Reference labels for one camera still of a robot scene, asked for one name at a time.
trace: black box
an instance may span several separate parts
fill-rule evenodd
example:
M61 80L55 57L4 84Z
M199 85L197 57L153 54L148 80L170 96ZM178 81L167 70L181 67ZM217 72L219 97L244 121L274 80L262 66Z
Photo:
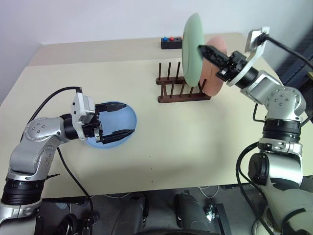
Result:
M166 38L166 37L161 38L162 49L181 49L181 47L182 47L181 38Z

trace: blue plate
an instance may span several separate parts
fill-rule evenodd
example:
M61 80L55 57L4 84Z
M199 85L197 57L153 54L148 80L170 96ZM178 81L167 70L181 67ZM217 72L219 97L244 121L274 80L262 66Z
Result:
M134 110L127 105L115 112L100 112L99 119L104 130L104 135L110 135L113 131L123 129L135 129L137 125L137 117ZM86 143L95 148L113 148L128 140L133 134L125 137L124 139L112 143L96 143L94 137L87 138Z

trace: cable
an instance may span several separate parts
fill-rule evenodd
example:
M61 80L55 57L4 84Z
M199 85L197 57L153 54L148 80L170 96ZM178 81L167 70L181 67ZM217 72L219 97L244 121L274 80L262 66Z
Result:
M266 199L264 193L262 192L262 190L261 190L255 183L253 183L248 177L246 177L246 176L242 173L240 167L239 167L239 173L241 174L242 177L245 178L245 180L247 180L247 181L249 182L249 184L251 184L253 187L255 187L255 189L259 191L259 193L260 193L260 195L263 197L263 199L267 201L267 199Z
M215 193L214 193L212 196L207 196L207 195L203 192L203 190L202 190L202 189L204 189L204 188L198 187L198 189L200 189L200 192L201 192L206 198L213 198L213 197L215 197L216 194L217 194L218 191L219 191L219 188L220 188L220 186L217 185L217 189L216 189Z
M311 113L311 115L309 115L307 117L307 119L305 119L302 124L301 124L301 127L304 126L305 124L307 124L307 122L309 122L311 119L313 118L313 113Z
M253 119L254 121L257 121L257 122L265 123L264 120L255 119L255 115L256 115L256 110L257 110L257 109L258 109L258 104L255 104L252 119Z
M288 47L288 46L280 43L279 41L271 38L266 33L263 33L258 37L258 45L262 44L266 40L269 40L271 43L275 44L276 46L280 47L281 49L284 49L285 51L289 52L290 54L298 57L300 60L302 60L304 63L306 63L311 69L313 69L313 65L310 63L310 61L307 58L305 58L303 55L299 54L298 52L294 51L290 47Z
M40 112L41 109L43 109L43 107L48 103L49 100L51 100L55 95L57 95L58 93L61 93L63 91L67 91L67 90L77 90L77 91L81 91L81 88L80 87L63 87L57 91L55 91L54 93L52 93L51 95L49 95L47 97L47 99L45 99L42 104L38 107L38 109L34 112L34 114L31 116L30 120L28 121L28 123L30 123L32 120L35 119L35 117L37 116L37 114Z
M109 197L109 198L114 198L114 199L121 199L124 197L127 197L129 194L131 194L131 192L126 193L125 195L121 196L121 197L114 197L114 196L109 196L107 194L103 194L103 196Z
M201 189L206 189L206 188L209 188L211 186L205 186L205 187L200 187Z
M67 207L69 209L69 213L72 214L72 207L71 207L71 203L67 203Z
M70 171L70 169L68 168L67 164L64 161L64 158L62 156L62 153L59 149L59 147L57 147L58 153L60 155L61 161L65 167L65 169L67 170L68 174L72 177L72 179L76 182L76 184L78 185L78 187L84 192L84 194L86 195L89 204L90 204L90 222L91 222L91 226L90 226L90 235L92 235L92 225L93 225L93 203L92 203L92 199L90 197L90 195L87 193L87 191L84 189L84 187L80 184L80 182L75 178L75 176L72 174L72 172Z
M262 217L257 213L256 208L254 207L254 205L252 204L252 202L250 201L249 197L247 196L242 183L240 181L240 177L239 177L239 170L240 170L240 165L241 165L241 161L244 158L244 156L250 152L252 149L256 148L258 146L258 142L255 142L251 145L249 145L247 148L245 148L241 154L239 155L237 162L236 162L236 178L237 178L237 182L238 182L238 186L241 190L241 193L243 194L243 196L245 197L247 203L249 204L251 210L253 211L253 213L255 214L255 216L258 218L258 220L261 222L261 224L264 226L264 228L266 229L266 231L270 234L270 235L274 235L274 233L270 230L270 228L267 226L267 224L264 222L264 220L262 219Z

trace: wooden peg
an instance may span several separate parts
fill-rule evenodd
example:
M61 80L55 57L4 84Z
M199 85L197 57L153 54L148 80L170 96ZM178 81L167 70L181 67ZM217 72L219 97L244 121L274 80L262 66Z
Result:
M164 83L161 84L161 99L163 98L163 85Z
M168 63L167 80L170 78L171 62Z
M161 63L158 64L158 79L161 80Z
M204 88L204 86L205 86L205 83L206 83L206 79L203 80L203 83L202 83L202 86L200 87L199 93L202 93L203 88Z
M185 87L185 84L183 83L183 85L181 86L180 94L179 94L180 97L181 97L181 95L182 95L182 92L183 92L183 90L184 90L184 87Z
M180 61L178 62L178 66L177 66L176 80L178 79L179 68L180 68Z
M162 82L162 86L163 86L164 95L167 96L167 93L166 93L166 85L164 84L164 82Z
M189 97L191 96L193 90L194 90L194 87L191 87L190 92L189 92Z
M172 98L172 96L173 96L173 90L174 90L174 82L173 82L172 88L171 88L171 95L170 95L171 98Z

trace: black cable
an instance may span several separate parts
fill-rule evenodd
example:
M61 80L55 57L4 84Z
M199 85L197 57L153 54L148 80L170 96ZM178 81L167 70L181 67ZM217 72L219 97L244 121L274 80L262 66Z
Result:
M55 91L54 93L52 93L50 96L48 96L48 98L46 98L42 104L38 107L38 109L34 112L34 114L31 116L30 120L28 121L28 123L30 123L32 120L35 119L35 117L37 116L37 114L40 112L40 110L48 103L49 100L51 100L55 95L57 95L58 93L61 93L63 91L67 91L67 90L76 90L76 91L82 91L80 87L64 87L64 88L61 88L57 91ZM72 177L72 179L76 182L76 184L79 186L79 188L84 192L84 194L86 195L88 201L89 201L89 204L90 204L90 216L91 216L91 226L90 226L90 235L92 235L92 226L93 226L93 203L92 203L92 199L90 197L90 195L87 193L87 191L84 189L84 187L79 183L79 181L75 178L75 176L72 174L72 172L70 171L70 169L68 168L67 164L65 163L64 161L64 158L62 156L62 153L59 149L59 147L57 148L58 150L58 153L60 155L60 158L61 158L61 161L65 167L65 169L67 170L67 172L69 173L69 175Z
M75 181L75 183L78 185L78 187L84 192L84 194L86 195L88 201L89 201L89 204L90 204L90 222L91 222L91 225L90 225L90 235L92 235L92 225L93 225L93 203L92 203L92 199L90 197L90 195L88 194L88 192L85 190L85 188L80 184L80 182L75 178L75 176L72 174L72 172L70 171L70 169L68 168L67 164L65 163L64 161L64 158L62 156L62 153L60 151L60 148L57 147L57 150L58 150L58 153L60 155L60 158L61 158L61 161L65 167L65 169L67 170L68 174L72 177L72 179Z
M243 194L244 198L246 199L247 203L249 204L251 210L253 211L253 213L255 214L255 216L258 218L258 220L261 222L261 224L264 226L264 228L266 229L266 231L270 234L270 235L274 235L274 233L270 230L270 228L267 226L267 224L264 222L264 220L262 219L262 217L258 214L256 208L254 207L254 205L252 204L252 202L250 201L249 197L247 196L242 183L240 181L240 177L239 177L239 170L240 170L240 165L241 165L241 161L244 158L244 156L250 152L252 149L256 148L258 146L258 142L255 142L251 145L249 145L247 148L245 148L241 154L239 155L238 159L237 159L237 163L236 163L236 178L237 178L237 182L238 182L238 186L241 190L241 193Z
M69 213L72 214L72 209L71 209L70 203L67 203L67 207L68 207Z
M255 104L252 119L253 119L254 121L257 121L257 122L265 123L264 120L255 119L255 115L256 115L256 110L257 110L257 109L258 109L258 104Z
M48 103L49 100L51 100L55 95L57 95L58 93L61 93L63 91L67 91L67 90L77 90L77 91L81 91L81 88L80 87L63 87L57 91L55 91L54 93L52 93L51 95L49 95L47 97L47 99L45 99L42 104L38 107L38 109L34 112L34 114L31 116L30 120L28 121L28 123L30 123L32 120L35 119L35 117L37 116L37 114L40 112L41 109L43 109L43 107Z
M271 38L266 33L263 33L258 37L258 44L260 45L263 42L265 42L266 40L269 40L271 43L275 44L276 46L280 47L281 49L284 49L285 51L289 52L290 54L298 57L300 60L302 60L304 63L306 63L311 69L313 69L313 65L311 64L311 62L307 58L305 58L303 55L299 54L298 52L294 51L290 47L288 47L288 46L280 43L279 41L276 41L275 39Z
M266 199L264 193L262 192L262 190L261 190L255 183L253 183L248 177L246 177L246 176L243 174L243 172L241 171L240 166L239 166L239 173L241 174L242 177L245 178L245 180L247 180L253 187L255 187L255 189L259 191L259 193L260 193L260 195L263 197L263 199L265 199L265 200L267 201L267 199Z
M313 112L311 113L311 115L309 115L307 117L307 119L305 119L302 124L301 124L301 127L304 126L305 124L307 124L308 121L310 121L311 119L313 118Z

